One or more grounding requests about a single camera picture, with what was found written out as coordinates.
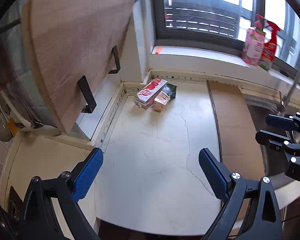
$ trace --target white countertop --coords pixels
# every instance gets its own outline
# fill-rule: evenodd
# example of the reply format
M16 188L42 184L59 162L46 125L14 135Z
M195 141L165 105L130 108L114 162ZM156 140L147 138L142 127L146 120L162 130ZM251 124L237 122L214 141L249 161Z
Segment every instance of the white countertop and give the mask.
M207 86L176 84L176 99L161 113L127 98L95 180L98 218L154 234L202 235L220 211L198 162L204 147L220 160Z

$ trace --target pink packaged box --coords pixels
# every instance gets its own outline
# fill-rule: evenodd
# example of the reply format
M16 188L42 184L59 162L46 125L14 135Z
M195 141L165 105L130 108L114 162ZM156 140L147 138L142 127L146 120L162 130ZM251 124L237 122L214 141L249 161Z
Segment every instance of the pink packaged box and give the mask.
M167 81L164 79L155 78L135 95L134 103L137 106L148 109L166 83Z
M169 101L170 101L170 96L167 95L165 92L160 91L159 95L157 95L154 99L153 109L158 112L161 112Z

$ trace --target crack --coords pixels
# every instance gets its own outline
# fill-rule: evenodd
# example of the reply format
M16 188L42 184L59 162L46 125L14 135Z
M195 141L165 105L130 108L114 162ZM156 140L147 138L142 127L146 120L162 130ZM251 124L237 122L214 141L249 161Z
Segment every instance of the crack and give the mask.
M202 185L204 186L204 188L210 193L210 195L213 196L213 197L215 197L215 195L214 195L213 193L211 193L210 190L207 189L207 187L204 185L204 183L202 182L202 180L199 179L196 175L194 175L192 171L190 171L190 172L191 172L191 174L192 174L193 176L195 176L195 177L201 182L201 184L202 184Z
M122 129L126 132L126 129L125 129L124 126L123 126L123 121L121 122L121 127L122 127Z
M155 139L157 139L157 137L158 137L158 121L157 121L157 119L155 119L155 125L157 126L157 135L155 136Z
M107 149L108 149L108 146L109 146L109 144L111 143L111 141L113 142L113 146L115 146L115 141L114 141L114 140L112 140L112 139L109 139L109 141L108 141L108 143L107 143L107 146L106 146L106 150L105 150L105 152L107 151Z
M168 111L168 112L170 112L170 113L173 113L173 114L176 114L176 115L180 116L180 117L183 119L183 121L185 121L185 127L187 128L187 138L188 138L188 144L189 144L189 154L188 154L187 159L186 159L186 169L188 170L188 158L189 158L189 156L191 155L191 148L190 148L189 130L188 130L188 127L187 127L187 122L186 122L186 120L185 120L180 114L177 114L177 113L175 113L175 112L169 111L169 110L167 110L167 109L166 109L166 111Z

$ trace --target screw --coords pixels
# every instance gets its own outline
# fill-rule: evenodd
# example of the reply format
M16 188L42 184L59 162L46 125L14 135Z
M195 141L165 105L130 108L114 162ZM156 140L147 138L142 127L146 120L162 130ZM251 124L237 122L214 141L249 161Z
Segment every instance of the screw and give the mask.
M34 176L34 177L31 179L32 182L37 182L38 180L39 180L39 177L38 177L38 176Z
M270 182L270 179L268 177L263 177L262 179L265 183L269 183Z
M19 214L18 214L18 213L14 213L14 214L13 214L13 219L14 219L15 221L19 221Z
M239 173L237 173L237 172L234 172L234 173L232 173L232 178L234 178L234 179L240 179L240 174Z
M70 172L69 171L64 171L63 173L61 173L61 177L63 177L64 179L70 176Z

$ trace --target pink bottle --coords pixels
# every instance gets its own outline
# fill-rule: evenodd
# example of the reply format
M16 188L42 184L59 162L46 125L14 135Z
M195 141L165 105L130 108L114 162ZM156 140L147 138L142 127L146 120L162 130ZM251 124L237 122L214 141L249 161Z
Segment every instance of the pink bottle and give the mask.
M247 30L246 42L243 48L242 60L249 64L256 66L261 58L266 33L263 32L264 18L256 14L255 27Z

